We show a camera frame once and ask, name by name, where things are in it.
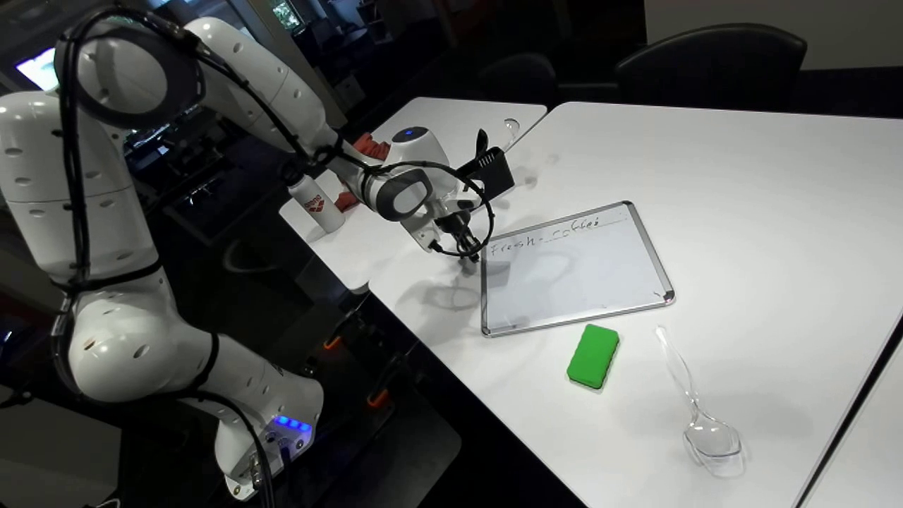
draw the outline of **chair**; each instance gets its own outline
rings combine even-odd
[[[805,54],[805,39],[770,25],[708,25],[626,58],[615,83],[626,100],[656,106],[778,109]]]
[[[558,89],[558,76],[547,58],[514,54],[483,68],[476,89],[495,96],[550,96]]]

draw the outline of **green sponge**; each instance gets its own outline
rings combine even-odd
[[[617,334],[606,327],[584,327],[582,344],[575,347],[567,378],[594,389],[602,389],[603,375],[613,368],[617,351]]]

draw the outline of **whiteboard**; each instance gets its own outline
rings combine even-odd
[[[499,234],[483,257],[483,336],[670,302],[675,285],[630,202]]]

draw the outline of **clear plastic spoon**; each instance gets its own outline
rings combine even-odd
[[[664,327],[656,327],[661,340],[661,351],[667,357],[667,368],[673,382],[677,385],[682,402],[688,403],[688,425],[682,426],[682,442],[697,467],[708,470],[713,477],[736,477],[744,471],[744,450],[743,437],[735,426],[716,420],[704,409],[704,402],[695,387],[695,375],[688,372],[685,358],[677,344],[670,340]]]

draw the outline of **office chair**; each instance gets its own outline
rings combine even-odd
[[[770,25],[708,25],[626,58],[615,83],[633,103],[783,109],[805,54],[805,39]]]
[[[492,93],[499,100],[547,100],[558,89],[558,76],[554,63],[543,54],[512,54],[486,66],[476,75],[476,89],[481,93]]]

